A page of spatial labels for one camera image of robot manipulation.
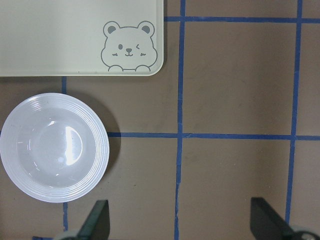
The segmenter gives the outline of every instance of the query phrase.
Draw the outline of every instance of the bear illustration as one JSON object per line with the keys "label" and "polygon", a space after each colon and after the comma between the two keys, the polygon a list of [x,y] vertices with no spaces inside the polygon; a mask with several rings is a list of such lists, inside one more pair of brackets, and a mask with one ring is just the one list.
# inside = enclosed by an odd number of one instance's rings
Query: bear illustration
{"label": "bear illustration", "polygon": [[151,71],[158,58],[154,47],[154,25],[142,21],[135,26],[120,27],[115,21],[107,22],[103,27],[106,36],[101,60],[109,71],[144,70]]}

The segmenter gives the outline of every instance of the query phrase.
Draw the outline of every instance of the round white plate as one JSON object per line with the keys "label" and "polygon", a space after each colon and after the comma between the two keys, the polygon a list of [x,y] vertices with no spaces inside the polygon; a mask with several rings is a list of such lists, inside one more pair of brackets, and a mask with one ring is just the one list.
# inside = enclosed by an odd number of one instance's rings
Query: round white plate
{"label": "round white plate", "polygon": [[14,184],[41,201],[82,197],[104,175],[109,160],[106,129],[82,101],[44,93],[20,103],[0,136],[3,166]]}

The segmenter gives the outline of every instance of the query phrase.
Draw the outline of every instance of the cartoon bear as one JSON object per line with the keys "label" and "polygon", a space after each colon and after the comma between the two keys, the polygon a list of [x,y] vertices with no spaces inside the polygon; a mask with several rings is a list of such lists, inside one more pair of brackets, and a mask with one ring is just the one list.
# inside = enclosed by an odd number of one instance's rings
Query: cartoon bear
{"label": "cartoon bear", "polygon": [[101,60],[111,70],[147,70],[154,65],[158,58],[152,36],[154,25],[142,21],[137,27],[120,27],[115,21],[107,22],[103,27],[106,36]]}

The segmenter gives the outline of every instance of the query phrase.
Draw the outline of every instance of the bear face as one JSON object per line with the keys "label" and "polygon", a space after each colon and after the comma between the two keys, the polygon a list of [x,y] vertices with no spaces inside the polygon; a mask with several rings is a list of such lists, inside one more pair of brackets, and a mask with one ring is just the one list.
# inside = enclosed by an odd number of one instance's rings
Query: bear face
{"label": "bear face", "polygon": [[103,27],[106,40],[101,51],[101,60],[108,67],[135,70],[154,65],[158,58],[152,36],[154,25],[149,21],[142,21],[137,27],[120,27],[115,21],[107,22]]}

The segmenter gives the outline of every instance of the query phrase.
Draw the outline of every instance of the bear ear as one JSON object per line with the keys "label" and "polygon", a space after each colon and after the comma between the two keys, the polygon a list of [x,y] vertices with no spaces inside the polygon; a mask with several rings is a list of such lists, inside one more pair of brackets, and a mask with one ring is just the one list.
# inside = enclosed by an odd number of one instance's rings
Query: bear ear
{"label": "bear ear", "polygon": [[142,21],[138,25],[138,29],[144,31],[146,34],[152,37],[155,33],[155,26],[149,21]]}
{"label": "bear ear", "polygon": [[104,25],[103,33],[106,37],[108,37],[110,34],[112,34],[115,30],[118,30],[119,28],[120,26],[117,22],[109,21]]}

